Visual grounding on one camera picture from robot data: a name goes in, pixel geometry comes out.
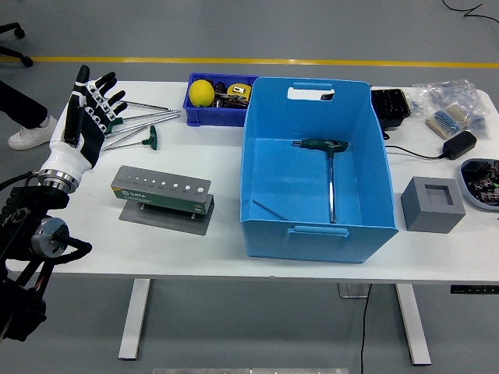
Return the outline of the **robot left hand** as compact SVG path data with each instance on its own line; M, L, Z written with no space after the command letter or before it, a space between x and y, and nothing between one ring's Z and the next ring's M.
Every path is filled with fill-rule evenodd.
M116 83L114 72L92 80L90 68L81 66L69 101L51 137L51 153L41 166L41 175L60 172L80 182L83 173L96 165L104 143L104 132L127 107L122 102L126 95L123 90L106 97Z

